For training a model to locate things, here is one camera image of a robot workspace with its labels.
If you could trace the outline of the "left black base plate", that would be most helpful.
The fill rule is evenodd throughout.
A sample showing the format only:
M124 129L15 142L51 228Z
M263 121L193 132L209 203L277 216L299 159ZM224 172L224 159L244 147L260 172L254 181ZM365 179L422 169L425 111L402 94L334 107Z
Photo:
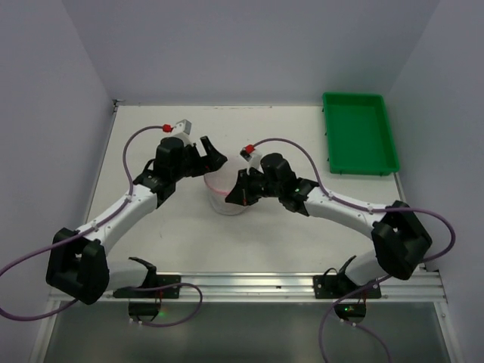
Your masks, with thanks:
M178 299L180 275L151 275L137 287L123 287L113 292L117 299Z

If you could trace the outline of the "aluminium rail front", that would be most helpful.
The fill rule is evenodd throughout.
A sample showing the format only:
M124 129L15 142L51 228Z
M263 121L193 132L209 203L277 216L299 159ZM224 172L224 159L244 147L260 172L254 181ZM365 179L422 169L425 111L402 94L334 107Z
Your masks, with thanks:
M180 275L179 298L181 302L196 302L199 294L192 287L199 287L207 303L310 303L333 302L336 299L316 299L313 290L314 275L335 275L324 273L168 273L159 275ZM441 303L446 301L442 279L439 274L417 271L406 280L389 278L380 283L380 299L346 299L348 302L378 303Z

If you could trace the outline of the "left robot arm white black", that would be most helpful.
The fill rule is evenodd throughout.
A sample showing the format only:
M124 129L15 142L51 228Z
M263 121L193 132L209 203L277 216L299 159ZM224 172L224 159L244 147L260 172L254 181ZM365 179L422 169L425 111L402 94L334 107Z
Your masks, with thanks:
M137 257L115 265L108 263L107 256L132 227L175 193L177 182L218 171L227 162L208 137L200 140L204 155L180 136L162 139L141 174L129 179L123 197L76 230L59 230L53 239L46 283L86 305L109 290L149 293L159 287L155 265Z

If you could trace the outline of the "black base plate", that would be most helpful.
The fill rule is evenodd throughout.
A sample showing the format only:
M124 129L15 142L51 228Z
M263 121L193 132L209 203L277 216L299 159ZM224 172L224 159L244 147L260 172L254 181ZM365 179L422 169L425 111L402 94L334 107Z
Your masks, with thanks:
M314 275L313 290L316 299L339 299L349 294L349 299L380 299L379 286L371 286L365 291L355 292L359 286L342 275Z
M123 287L113 292L117 299L178 299L180 275L151 275L137 287Z

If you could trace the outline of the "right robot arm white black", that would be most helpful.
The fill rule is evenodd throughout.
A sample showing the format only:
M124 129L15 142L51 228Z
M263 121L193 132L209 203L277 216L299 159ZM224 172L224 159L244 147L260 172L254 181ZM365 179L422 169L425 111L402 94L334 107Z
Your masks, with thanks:
M296 176L279 153L263 156L243 149L240 155L248 167L238 171L227 203L252 206L263 197L273 197L292 213L336 222L371 239L372 251L350 257L335 275L317 278L315 283L331 298L374 285L387 275L408 280L432 244L418 217L400 200L391 206L344 200L333 191L323 191L318 182Z

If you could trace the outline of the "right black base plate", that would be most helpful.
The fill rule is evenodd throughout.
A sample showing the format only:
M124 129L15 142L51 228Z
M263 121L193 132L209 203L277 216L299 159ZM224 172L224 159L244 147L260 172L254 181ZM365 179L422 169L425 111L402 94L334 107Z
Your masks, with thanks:
M365 291L355 292L359 286L342 275L314 275L313 290L316 299L339 299L349 294L349 299L380 299L379 286L371 286Z

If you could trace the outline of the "white mesh laundry bag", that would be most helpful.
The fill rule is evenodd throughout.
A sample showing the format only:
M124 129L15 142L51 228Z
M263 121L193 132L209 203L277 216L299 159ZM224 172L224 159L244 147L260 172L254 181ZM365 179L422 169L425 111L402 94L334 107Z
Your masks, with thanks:
M229 157L221 169L207 173L203 177L209 202L218 214L236 216L244 211L244 206L227 203L225 198L236 184L238 171L244 169L245 165L246 163L240 157Z

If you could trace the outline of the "green plastic tray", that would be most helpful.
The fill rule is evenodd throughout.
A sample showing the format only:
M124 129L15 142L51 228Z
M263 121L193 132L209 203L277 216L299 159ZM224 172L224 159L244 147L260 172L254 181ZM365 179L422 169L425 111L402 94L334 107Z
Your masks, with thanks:
M330 172L387 176L400 163L382 95L322 95Z

